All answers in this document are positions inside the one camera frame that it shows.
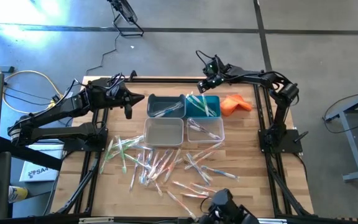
wooden table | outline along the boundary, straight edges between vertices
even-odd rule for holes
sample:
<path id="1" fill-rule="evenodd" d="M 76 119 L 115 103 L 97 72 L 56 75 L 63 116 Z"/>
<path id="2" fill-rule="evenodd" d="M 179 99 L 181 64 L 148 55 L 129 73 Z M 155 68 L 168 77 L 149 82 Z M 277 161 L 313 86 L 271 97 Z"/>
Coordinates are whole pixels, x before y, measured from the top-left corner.
<path id="1" fill-rule="evenodd" d="M 94 80 L 100 77 L 84 77 L 83 82 Z M 127 83 L 128 89 L 134 93 L 145 95 L 145 99 L 136 104 L 133 109 L 132 119 L 125 119 L 124 110 L 114 108 L 109 112 L 107 127 L 109 138 L 120 135 L 121 139 L 131 138 L 142 135 L 144 121 L 147 118 L 146 106 L 148 96 L 152 93 L 157 96 L 178 96 L 190 92 L 198 92 L 194 83 Z M 239 182 L 217 174 L 211 174 L 213 181 L 211 188 L 221 190 L 228 188 L 234 201 L 239 205 L 243 204 L 257 217 L 273 217 L 272 199 L 267 178 L 265 157 L 260 152 L 257 130 L 259 129 L 259 119 L 256 110 L 254 89 L 252 85 L 236 84 L 221 85 L 206 92 L 207 95 L 218 95 L 223 100 L 226 95 L 240 94 L 246 102 L 252 104 L 254 108 L 251 112 L 235 110 L 229 116 L 223 116 L 224 131 L 226 138 L 224 147 L 219 152 L 211 156 L 202 164 L 224 170 L 226 172 L 240 176 Z M 73 125 L 78 126 L 84 122 L 90 122 L 92 113 L 86 116 L 75 118 Z M 287 116 L 287 127 L 293 126 L 291 114 Z M 194 154 L 202 149 L 206 149 L 211 144 L 190 144 L 187 142 L 186 128 L 184 143 L 181 146 L 182 155 L 186 152 Z M 128 150 L 127 153 L 135 157 L 140 151 L 135 149 Z M 60 176 L 57 183 L 52 209 L 58 210 L 72 195 L 77 188 L 81 168 L 83 165 L 84 152 L 74 152 L 63 162 Z M 285 175 L 288 188 L 293 192 L 296 199 L 309 212 L 313 213 L 310 200 L 308 184 L 301 162 L 292 154 L 282 154 Z M 122 216 L 122 217 L 187 217 L 188 214 L 167 194 L 160 197 L 152 184 L 149 187 L 140 185 L 137 181 L 134 189 L 129 192 L 129 184 L 134 171 L 134 164 L 127 161 L 127 174 L 122 173 L 122 161 L 120 157 L 115 157 L 104 166 L 103 174 L 98 175 L 96 190 L 94 195 L 92 216 Z M 195 182 L 204 185 L 201 176 L 192 168 L 184 170 L 184 164 L 176 166 L 170 180 L 164 185 L 162 190 L 169 190 L 177 196 L 187 207 L 197 216 L 201 216 L 201 199 L 182 197 L 180 192 L 187 192 L 171 183 L 171 180 L 179 181 L 188 185 Z M 278 190 L 280 206 L 283 207 L 282 194 Z M 85 189 L 82 205 L 86 204 L 88 189 Z M 207 210 L 208 202 L 204 203 L 203 209 Z"/>

orange sponge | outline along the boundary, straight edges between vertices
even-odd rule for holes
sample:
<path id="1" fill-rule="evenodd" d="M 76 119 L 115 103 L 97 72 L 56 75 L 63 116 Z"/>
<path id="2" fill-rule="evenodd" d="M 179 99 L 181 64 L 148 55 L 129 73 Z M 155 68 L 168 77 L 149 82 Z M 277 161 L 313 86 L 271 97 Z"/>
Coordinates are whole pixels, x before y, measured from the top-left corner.
<path id="1" fill-rule="evenodd" d="M 241 95 L 228 95 L 221 103 L 221 112 L 224 116 L 229 116 L 237 106 L 240 106 L 247 111 L 252 110 L 252 106 L 249 103 L 246 103 Z"/>

white cable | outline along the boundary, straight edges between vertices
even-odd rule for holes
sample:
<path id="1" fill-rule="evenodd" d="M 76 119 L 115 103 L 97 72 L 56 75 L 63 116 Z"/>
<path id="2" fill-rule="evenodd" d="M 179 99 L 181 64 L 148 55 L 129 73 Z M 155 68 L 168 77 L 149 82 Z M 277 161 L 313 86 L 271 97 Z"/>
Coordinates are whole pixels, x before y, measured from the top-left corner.
<path id="1" fill-rule="evenodd" d="M 33 70 L 24 70 L 24 71 L 19 71 L 19 72 L 15 72 L 13 73 L 12 75 L 9 75 L 8 77 L 4 78 L 4 81 L 8 81 L 8 79 L 12 78 L 13 76 L 15 75 L 18 75 L 18 74 L 21 74 L 21 73 L 34 73 L 34 74 L 37 74 L 37 75 L 40 75 L 44 78 L 46 78 L 49 83 L 52 85 L 52 87 L 55 89 L 56 93 L 59 94 L 60 98 L 63 96 L 59 90 L 56 88 L 55 84 L 53 84 L 53 82 L 51 81 L 51 79 L 49 79 L 49 77 L 43 73 L 40 73 L 40 72 L 37 72 L 37 71 L 33 71 Z M 13 106 L 11 106 L 7 101 L 6 101 L 6 98 L 5 98 L 5 94 L 2 95 L 2 101 L 6 104 L 7 107 L 9 107 L 10 109 L 16 111 L 16 112 L 19 112 L 19 113 L 24 113 L 24 114 L 29 114 L 29 113 L 38 113 L 38 112 L 41 112 L 41 111 L 37 111 L 37 112 L 26 112 L 26 111 L 21 111 L 21 110 L 17 110 L 15 108 L 13 108 Z M 51 103 L 50 105 L 48 105 L 46 109 L 50 108 L 51 106 L 53 106 L 54 103 Z"/>

gray floor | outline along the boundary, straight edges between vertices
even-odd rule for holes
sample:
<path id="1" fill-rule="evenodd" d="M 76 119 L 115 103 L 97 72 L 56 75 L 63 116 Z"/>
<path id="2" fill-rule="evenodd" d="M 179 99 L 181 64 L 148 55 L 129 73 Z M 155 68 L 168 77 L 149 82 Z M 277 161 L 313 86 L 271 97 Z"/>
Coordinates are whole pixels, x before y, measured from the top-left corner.
<path id="1" fill-rule="evenodd" d="M 0 22 L 111 26 L 112 15 L 104 0 L 39 0 L 35 4 L 16 0 L 8 6 L 1 1 Z M 129 2 L 144 27 L 257 28 L 252 0 Z M 260 6 L 267 29 L 358 30 L 356 0 L 260 0 Z M 10 27 L 0 30 L 0 64 L 44 72 L 64 91 L 73 78 L 81 80 L 87 69 L 100 64 L 102 54 L 114 48 L 115 36 L 113 32 L 22 32 Z M 299 84 L 300 102 L 292 114 L 298 129 L 310 132 L 302 143 L 315 213 L 358 217 L 358 180 L 342 181 L 343 174 L 356 171 L 350 147 L 343 134 L 329 133 L 321 120 L 330 104 L 358 93 L 358 36 L 268 35 L 267 44 L 273 69 Z M 194 54 L 196 49 L 218 54 L 225 62 L 245 69 L 264 68 L 258 34 L 153 32 L 144 38 L 118 38 L 117 52 L 106 55 L 103 68 L 89 74 L 127 75 L 135 69 L 139 75 L 199 76 L 202 63 Z M 11 84 L 46 97 L 55 94 L 35 75 L 15 77 Z M 40 109 L 9 101 L 23 110 Z M 6 137 L 6 128 L 20 115 L 2 106 L 1 136 Z M 333 122 L 331 128 L 340 129 L 340 125 Z M 20 172 L 22 162 L 12 164 L 12 172 Z M 43 195 L 15 204 L 15 217 L 40 215 L 46 199 Z M 23 210 L 25 206 L 32 210 Z"/>

translucent container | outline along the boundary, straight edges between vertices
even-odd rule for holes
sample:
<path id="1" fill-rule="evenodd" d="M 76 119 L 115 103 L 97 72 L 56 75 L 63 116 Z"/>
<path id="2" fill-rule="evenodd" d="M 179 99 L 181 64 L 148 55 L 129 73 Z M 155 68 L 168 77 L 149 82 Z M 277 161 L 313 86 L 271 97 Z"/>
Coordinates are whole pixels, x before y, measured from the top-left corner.
<path id="1" fill-rule="evenodd" d="M 182 94 L 180 96 L 156 96 L 151 94 L 147 102 L 147 116 L 152 118 L 152 114 L 162 111 L 169 106 L 178 102 L 183 103 L 183 107 L 168 113 L 163 118 L 182 118 L 186 113 L 186 97 Z"/>
<path id="2" fill-rule="evenodd" d="M 149 146 L 180 146 L 183 143 L 183 120 L 180 118 L 147 118 L 144 142 Z"/>
<path id="3" fill-rule="evenodd" d="M 203 101 L 202 96 L 196 96 L 201 102 Z M 221 106 L 219 102 L 218 96 L 204 96 L 206 104 L 211 108 L 211 110 L 215 111 L 216 117 L 221 116 Z M 206 113 L 200 109 L 198 109 L 195 105 L 186 100 L 186 117 L 187 118 L 207 118 Z"/>
<path id="4" fill-rule="evenodd" d="M 195 122 L 207 129 L 209 132 L 219 136 L 220 140 L 215 140 L 201 131 L 196 131 L 187 126 L 187 140 L 192 143 L 217 143 L 224 140 L 224 128 L 222 118 L 193 118 Z"/>

